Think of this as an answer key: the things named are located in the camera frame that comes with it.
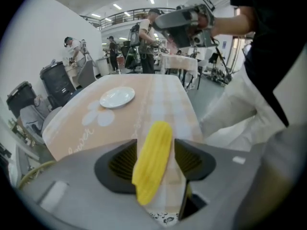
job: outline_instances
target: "fluorescent light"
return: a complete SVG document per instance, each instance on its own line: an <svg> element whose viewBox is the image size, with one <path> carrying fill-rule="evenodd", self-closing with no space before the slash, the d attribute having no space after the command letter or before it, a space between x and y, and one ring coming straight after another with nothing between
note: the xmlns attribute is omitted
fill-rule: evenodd
<svg viewBox="0 0 307 230"><path fill-rule="evenodd" d="M150 0L150 2L151 2L152 4L154 4L154 0Z"/></svg>
<svg viewBox="0 0 307 230"><path fill-rule="evenodd" d="M118 8L119 10L121 10L121 7L118 6L117 4L113 4L114 7Z"/></svg>

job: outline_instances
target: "balcony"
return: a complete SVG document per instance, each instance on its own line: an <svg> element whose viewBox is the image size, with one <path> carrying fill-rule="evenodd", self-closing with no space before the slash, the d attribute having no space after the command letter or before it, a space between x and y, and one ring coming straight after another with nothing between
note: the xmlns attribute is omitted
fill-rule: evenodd
<svg viewBox="0 0 307 230"><path fill-rule="evenodd" d="M121 13L110 15L101 20L87 16L81 16L81 17L83 17L85 20L91 23L95 28L97 28L97 30L102 30L104 28L108 28L113 25L146 19L150 9L152 8L142 8L142 9L124 11ZM175 10L171 8L158 8L158 9L163 11L164 13L169 13Z"/></svg>

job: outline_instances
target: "white plate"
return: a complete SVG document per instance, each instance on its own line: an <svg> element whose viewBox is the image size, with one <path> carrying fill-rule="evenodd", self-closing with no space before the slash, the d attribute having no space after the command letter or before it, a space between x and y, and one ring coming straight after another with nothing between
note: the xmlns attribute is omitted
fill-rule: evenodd
<svg viewBox="0 0 307 230"><path fill-rule="evenodd" d="M130 102L134 96L133 88L117 87L105 92L100 98L100 104L105 108L116 108Z"/></svg>

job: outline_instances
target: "person in black shirt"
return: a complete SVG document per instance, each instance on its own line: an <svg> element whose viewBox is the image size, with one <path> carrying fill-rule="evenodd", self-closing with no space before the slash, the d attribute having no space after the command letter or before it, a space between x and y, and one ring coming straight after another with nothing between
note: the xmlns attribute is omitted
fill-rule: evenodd
<svg viewBox="0 0 307 230"><path fill-rule="evenodd" d="M265 142L289 122L273 90L294 64L306 42L306 23L298 21L303 0L230 0L240 14L216 18L212 37L255 32L244 66L234 75L216 106L200 121L206 137L253 117L229 148ZM206 27L204 18L199 20Z"/></svg>
<svg viewBox="0 0 307 230"><path fill-rule="evenodd" d="M117 44L114 41L114 37L110 36L107 39L109 39L110 41L110 62L112 65L112 68L114 71L118 70L118 62L117 62L117 56L118 56L118 52L117 52Z"/></svg>

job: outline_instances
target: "white sticker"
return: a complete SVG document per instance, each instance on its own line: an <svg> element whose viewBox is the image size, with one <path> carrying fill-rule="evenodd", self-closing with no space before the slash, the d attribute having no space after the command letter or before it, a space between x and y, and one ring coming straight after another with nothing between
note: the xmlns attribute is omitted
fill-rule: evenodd
<svg viewBox="0 0 307 230"><path fill-rule="evenodd" d="M245 163L245 158L242 158L242 157L238 157L238 156L236 156L236 157L234 157L233 159L232 159L232 161L233 162L236 162L236 163L239 163L239 164L244 164Z"/></svg>

